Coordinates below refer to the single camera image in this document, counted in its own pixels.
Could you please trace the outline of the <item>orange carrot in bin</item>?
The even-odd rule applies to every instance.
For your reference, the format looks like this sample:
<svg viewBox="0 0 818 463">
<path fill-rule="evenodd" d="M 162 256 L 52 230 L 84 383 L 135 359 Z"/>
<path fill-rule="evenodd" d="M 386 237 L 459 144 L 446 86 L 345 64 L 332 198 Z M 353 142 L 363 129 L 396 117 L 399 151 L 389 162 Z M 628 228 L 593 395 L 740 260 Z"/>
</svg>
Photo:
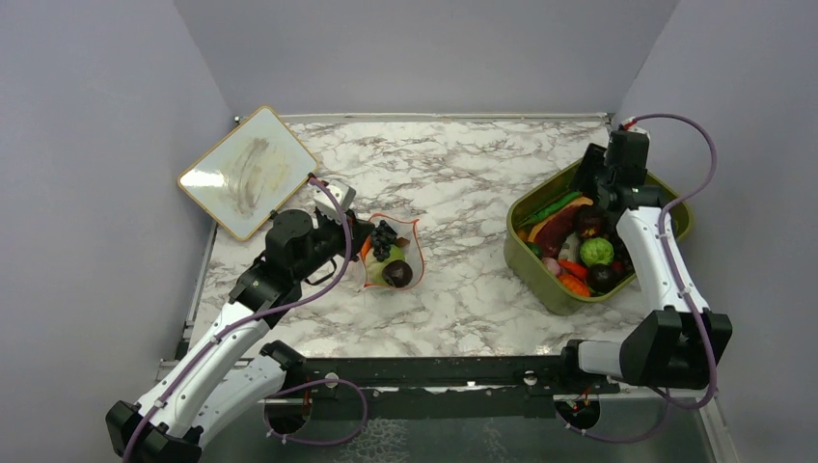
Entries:
<svg viewBox="0 0 818 463">
<path fill-rule="evenodd" d="M 570 275 L 570 274 L 562 274 L 558 276 L 559 282 L 563 285 L 565 289 L 569 292 L 573 293 L 574 295 L 580 297 L 590 297 L 591 291 L 589 287 L 577 277 Z"/>
</svg>

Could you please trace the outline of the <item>green custard apple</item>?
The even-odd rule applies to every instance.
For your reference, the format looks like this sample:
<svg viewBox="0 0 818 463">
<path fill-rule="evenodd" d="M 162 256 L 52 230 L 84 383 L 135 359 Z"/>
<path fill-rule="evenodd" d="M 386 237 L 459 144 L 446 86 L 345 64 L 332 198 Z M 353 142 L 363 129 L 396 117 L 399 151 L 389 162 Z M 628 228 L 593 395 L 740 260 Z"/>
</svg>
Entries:
<svg viewBox="0 0 818 463">
<path fill-rule="evenodd" d="M 615 258 L 613 244 L 603 237 L 590 238 L 580 246 L 580 260 L 586 266 L 610 265 Z"/>
</svg>

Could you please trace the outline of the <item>gold framed mirror tray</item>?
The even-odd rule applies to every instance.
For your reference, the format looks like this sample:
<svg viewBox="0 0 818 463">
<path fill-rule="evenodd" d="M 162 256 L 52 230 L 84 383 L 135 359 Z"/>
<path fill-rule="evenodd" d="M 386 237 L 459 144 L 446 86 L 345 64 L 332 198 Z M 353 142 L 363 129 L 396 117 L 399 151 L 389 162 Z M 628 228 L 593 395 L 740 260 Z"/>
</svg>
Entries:
<svg viewBox="0 0 818 463">
<path fill-rule="evenodd" d="M 261 106 L 180 174 L 177 185 L 234 239 L 246 241 L 318 166 L 280 116 Z"/>
</svg>

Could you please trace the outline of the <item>green long bean pod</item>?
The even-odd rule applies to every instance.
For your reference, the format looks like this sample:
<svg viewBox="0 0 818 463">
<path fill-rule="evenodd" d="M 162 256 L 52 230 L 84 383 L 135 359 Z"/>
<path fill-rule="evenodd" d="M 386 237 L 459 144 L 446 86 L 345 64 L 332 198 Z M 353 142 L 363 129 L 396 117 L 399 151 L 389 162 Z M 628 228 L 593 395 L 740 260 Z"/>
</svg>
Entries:
<svg viewBox="0 0 818 463">
<path fill-rule="evenodd" d="M 583 195 L 578 191 L 566 193 L 564 196 L 562 196 L 555 202 L 543 206 L 542 208 L 534 212 L 532 215 L 530 215 L 528 218 L 518 222 L 517 227 L 525 228 L 528 226 L 536 225 L 537 223 L 544 221 L 550 215 L 561 210 L 567 204 L 571 203 L 576 199 L 581 199 L 582 197 Z"/>
</svg>

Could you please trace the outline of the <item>white garlic bulb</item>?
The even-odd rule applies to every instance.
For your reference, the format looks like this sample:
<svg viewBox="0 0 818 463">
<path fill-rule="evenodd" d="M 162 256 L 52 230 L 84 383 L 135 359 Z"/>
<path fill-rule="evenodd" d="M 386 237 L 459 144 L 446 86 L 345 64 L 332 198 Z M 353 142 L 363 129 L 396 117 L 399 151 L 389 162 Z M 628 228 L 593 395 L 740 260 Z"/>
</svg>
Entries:
<svg viewBox="0 0 818 463">
<path fill-rule="evenodd" d="M 569 234 L 562 243 L 558 254 L 558 260 L 568 260 L 573 263 L 580 263 L 580 248 L 582 239 L 574 232 Z"/>
</svg>

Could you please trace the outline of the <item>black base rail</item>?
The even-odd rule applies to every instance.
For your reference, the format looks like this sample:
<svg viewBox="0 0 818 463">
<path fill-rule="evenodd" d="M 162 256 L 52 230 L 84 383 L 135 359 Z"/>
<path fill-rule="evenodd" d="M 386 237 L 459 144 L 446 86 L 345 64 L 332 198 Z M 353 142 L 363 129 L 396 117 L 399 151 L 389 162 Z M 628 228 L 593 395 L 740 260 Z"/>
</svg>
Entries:
<svg viewBox="0 0 818 463">
<path fill-rule="evenodd" d="M 566 355 L 306 358 L 280 340 L 260 354 L 284 364 L 285 383 L 264 407 L 277 430 L 361 417 L 551 419 L 561 412 L 594 424 L 599 395 L 620 391 L 569 366 Z"/>
</svg>

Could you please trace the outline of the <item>clear zip top bag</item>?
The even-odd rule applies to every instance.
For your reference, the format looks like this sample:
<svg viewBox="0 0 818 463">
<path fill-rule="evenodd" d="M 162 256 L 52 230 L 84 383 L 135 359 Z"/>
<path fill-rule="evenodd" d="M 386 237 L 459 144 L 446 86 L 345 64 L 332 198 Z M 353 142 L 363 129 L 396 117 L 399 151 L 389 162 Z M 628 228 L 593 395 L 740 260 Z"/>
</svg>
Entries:
<svg viewBox="0 0 818 463">
<path fill-rule="evenodd" d="M 376 213 L 369 221 L 375 228 L 360 252 L 363 288 L 413 289 L 421 282 L 425 272 L 418 235 L 419 220 L 398 220 Z"/>
</svg>

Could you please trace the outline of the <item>green cabbage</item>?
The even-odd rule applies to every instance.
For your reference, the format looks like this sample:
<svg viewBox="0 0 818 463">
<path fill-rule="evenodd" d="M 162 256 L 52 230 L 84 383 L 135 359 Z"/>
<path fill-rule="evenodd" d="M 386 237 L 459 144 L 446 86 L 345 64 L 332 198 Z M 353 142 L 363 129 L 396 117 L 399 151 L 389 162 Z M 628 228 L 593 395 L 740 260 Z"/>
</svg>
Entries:
<svg viewBox="0 0 818 463">
<path fill-rule="evenodd" d="M 386 284 L 381 278 L 381 271 L 383 270 L 384 266 L 390 263 L 393 260 L 405 260 L 405 254 L 401 248 L 398 248 L 396 245 L 392 247 L 390 256 L 383 262 L 379 262 L 373 256 L 373 251 L 370 250 L 367 256 L 367 260 L 364 262 L 366 274 L 367 274 L 367 282 L 369 285 L 376 285 L 376 286 L 385 286 Z"/>
</svg>

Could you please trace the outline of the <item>halved fig piece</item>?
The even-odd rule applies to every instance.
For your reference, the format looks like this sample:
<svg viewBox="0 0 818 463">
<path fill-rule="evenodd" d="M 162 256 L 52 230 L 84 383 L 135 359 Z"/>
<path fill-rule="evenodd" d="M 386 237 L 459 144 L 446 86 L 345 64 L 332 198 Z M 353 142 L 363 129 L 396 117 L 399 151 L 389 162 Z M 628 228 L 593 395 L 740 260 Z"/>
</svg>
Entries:
<svg viewBox="0 0 818 463">
<path fill-rule="evenodd" d="M 535 244 L 542 257 L 556 256 L 566 237 L 574 230 L 574 217 L 581 207 L 594 205 L 593 200 L 580 197 L 566 204 L 541 223 L 535 225 L 528 237 L 528 242 Z"/>
</svg>

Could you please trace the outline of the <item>dark purple mangosteen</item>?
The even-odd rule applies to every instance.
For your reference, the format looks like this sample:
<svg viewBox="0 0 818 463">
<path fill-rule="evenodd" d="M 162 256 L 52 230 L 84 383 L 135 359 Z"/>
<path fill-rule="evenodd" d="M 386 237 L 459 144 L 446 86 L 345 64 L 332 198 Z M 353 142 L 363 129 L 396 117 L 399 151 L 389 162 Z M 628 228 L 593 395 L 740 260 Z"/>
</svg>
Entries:
<svg viewBox="0 0 818 463">
<path fill-rule="evenodd" d="M 384 266 L 381 278 L 387 286 L 404 288 L 412 282 L 414 271 L 405 260 L 393 260 Z"/>
</svg>

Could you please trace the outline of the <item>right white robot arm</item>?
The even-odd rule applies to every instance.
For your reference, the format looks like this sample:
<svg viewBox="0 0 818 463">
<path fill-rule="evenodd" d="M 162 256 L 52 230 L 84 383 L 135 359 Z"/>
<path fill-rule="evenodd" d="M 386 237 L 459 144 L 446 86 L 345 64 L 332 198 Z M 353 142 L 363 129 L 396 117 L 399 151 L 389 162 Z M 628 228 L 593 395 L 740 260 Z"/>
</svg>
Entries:
<svg viewBox="0 0 818 463">
<path fill-rule="evenodd" d="M 648 151 L 646 134 L 615 130 L 606 147 L 588 147 L 571 180 L 571 188 L 608 214 L 649 309 L 622 342 L 573 342 L 576 356 L 556 369 L 559 384 L 571 393 L 590 385 L 595 374 L 651 388 L 713 387 L 732 335 L 729 317 L 710 310 L 687 271 L 669 213 L 677 203 L 649 182 Z"/>
</svg>

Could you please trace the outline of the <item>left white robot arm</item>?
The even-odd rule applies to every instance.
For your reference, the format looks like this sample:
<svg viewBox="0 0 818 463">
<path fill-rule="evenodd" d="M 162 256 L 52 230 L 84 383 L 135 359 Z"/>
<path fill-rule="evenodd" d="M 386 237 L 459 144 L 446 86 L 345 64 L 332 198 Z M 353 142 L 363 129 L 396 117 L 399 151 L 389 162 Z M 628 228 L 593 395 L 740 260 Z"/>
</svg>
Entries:
<svg viewBox="0 0 818 463">
<path fill-rule="evenodd" d="M 351 210 L 344 220 L 298 209 L 275 215 L 264 250 L 205 334 L 148 392 L 107 412 L 115 453 L 125 462 L 197 462 L 251 405 L 321 384 L 307 375 L 305 357 L 281 341 L 266 344 L 244 369 L 233 367 L 287 312 L 333 288 L 374 228 Z"/>
</svg>

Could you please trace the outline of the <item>olive green plastic bin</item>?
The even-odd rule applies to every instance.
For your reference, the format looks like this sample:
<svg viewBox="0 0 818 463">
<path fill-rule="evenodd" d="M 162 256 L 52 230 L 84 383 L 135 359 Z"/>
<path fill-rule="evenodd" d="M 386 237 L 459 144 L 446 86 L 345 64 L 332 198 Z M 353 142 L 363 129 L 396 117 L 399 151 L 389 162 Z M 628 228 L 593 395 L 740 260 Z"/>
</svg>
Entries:
<svg viewBox="0 0 818 463">
<path fill-rule="evenodd" d="M 691 292 L 695 300 L 695 306 L 700 310 L 705 309 L 707 303 L 693 286 L 676 244 L 676 240 L 688 234 L 692 226 L 691 212 L 683 203 L 677 204 L 663 219 L 664 234 L 660 233 L 661 210 L 657 207 L 642 206 L 622 215 L 619 224 L 625 232 L 628 251 L 637 258 L 637 270 L 624 276 L 610 292 L 580 297 L 565 289 L 558 277 L 549 273 L 539 254 L 530 248 L 528 240 L 516 234 L 519 230 L 530 232 L 533 226 L 518 228 L 517 223 L 566 193 L 574 191 L 571 188 L 571 180 L 581 164 L 580 160 L 570 164 L 511 206 L 506 216 L 507 237 L 504 242 L 504 259 L 507 266 L 528 286 L 546 309 L 557 315 L 568 316 L 584 305 L 603 303 L 633 281 L 640 283 L 650 309 L 675 309 L 680 313 L 686 312 L 689 307 L 671 273 L 674 267 L 681 273 L 685 288 Z"/>
</svg>

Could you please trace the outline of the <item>red onion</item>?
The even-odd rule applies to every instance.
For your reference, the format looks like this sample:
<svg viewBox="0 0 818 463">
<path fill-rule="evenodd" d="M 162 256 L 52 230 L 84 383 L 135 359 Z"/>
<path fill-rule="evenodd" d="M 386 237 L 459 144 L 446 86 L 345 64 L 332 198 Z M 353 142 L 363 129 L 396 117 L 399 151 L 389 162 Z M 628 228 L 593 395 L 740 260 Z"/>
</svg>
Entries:
<svg viewBox="0 0 818 463">
<path fill-rule="evenodd" d="M 550 274 L 559 277 L 562 274 L 562 267 L 559 262 L 553 258 L 543 258 L 541 262 L 544 264 Z"/>
</svg>

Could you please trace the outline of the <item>red chili pepper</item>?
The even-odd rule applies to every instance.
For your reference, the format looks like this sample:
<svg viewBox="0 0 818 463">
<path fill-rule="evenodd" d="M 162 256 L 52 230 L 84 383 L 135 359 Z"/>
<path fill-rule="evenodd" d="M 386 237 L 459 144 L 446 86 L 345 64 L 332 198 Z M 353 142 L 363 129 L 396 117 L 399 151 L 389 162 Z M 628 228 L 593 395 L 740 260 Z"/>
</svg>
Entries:
<svg viewBox="0 0 818 463">
<path fill-rule="evenodd" d="M 582 266 L 581 264 L 567 259 L 559 259 L 558 264 L 567 274 L 573 276 L 574 278 L 582 282 L 586 280 L 587 268 Z"/>
</svg>

